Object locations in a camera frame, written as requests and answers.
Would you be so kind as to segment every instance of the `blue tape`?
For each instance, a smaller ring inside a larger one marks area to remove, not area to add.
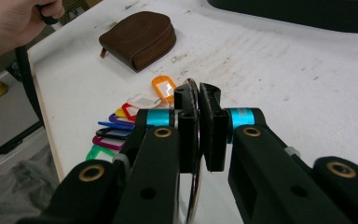
[[[149,109],[147,111],[147,126],[170,126],[169,109]]]
[[[250,108],[230,108],[233,131],[244,124],[255,124],[255,116]]]

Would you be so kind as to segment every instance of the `brown leather pouch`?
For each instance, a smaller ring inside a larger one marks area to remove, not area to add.
[[[139,72],[163,55],[176,42],[176,35],[169,17],[149,11],[130,15],[110,31],[100,36],[106,51]]]

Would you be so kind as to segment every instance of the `white table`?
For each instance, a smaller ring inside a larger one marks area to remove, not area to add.
[[[148,10],[169,16],[175,47],[135,74],[98,38]],[[272,21],[211,7],[206,0],[104,0],[29,50],[60,179],[85,160],[99,120],[151,80],[192,77],[222,91],[222,107],[259,107],[269,127],[312,166],[335,155],[358,164],[358,34]],[[227,167],[231,147],[227,149]],[[196,223],[241,222],[227,170],[204,169]],[[181,177],[181,200],[188,178]],[[181,212],[186,203],[181,204]]]

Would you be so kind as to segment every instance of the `metal ring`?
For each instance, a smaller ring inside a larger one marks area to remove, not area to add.
[[[172,134],[172,132],[171,132],[171,130],[169,130],[167,128],[159,128],[159,129],[155,130],[154,134],[156,137],[168,137]]]
[[[243,132],[252,137],[258,137],[261,134],[261,132],[256,128],[244,128]]]
[[[97,173],[92,174],[92,175],[87,174],[87,172],[90,170],[96,170]],[[91,182],[91,181],[99,179],[103,175],[103,173],[104,173],[104,168],[100,164],[90,165],[90,166],[84,168],[80,172],[79,179],[83,182]]]
[[[339,175],[345,178],[354,178],[356,177],[356,172],[349,165],[339,162],[339,161],[330,161],[326,164],[327,168],[331,171],[331,173],[335,175]],[[342,168],[344,171],[339,171],[337,167]]]

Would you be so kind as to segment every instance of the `finger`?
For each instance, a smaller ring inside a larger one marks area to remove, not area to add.
[[[65,9],[63,9],[63,7],[61,8],[60,12],[52,15],[52,18],[54,19],[59,19],[61,16],[63,16],[63,14],[65,13]]]
[[[63,6],[62,6],[62,0],[54,1],[48,5],[44,5],[42,8],[42,14],[46,17],[60,15],[64,12]]]

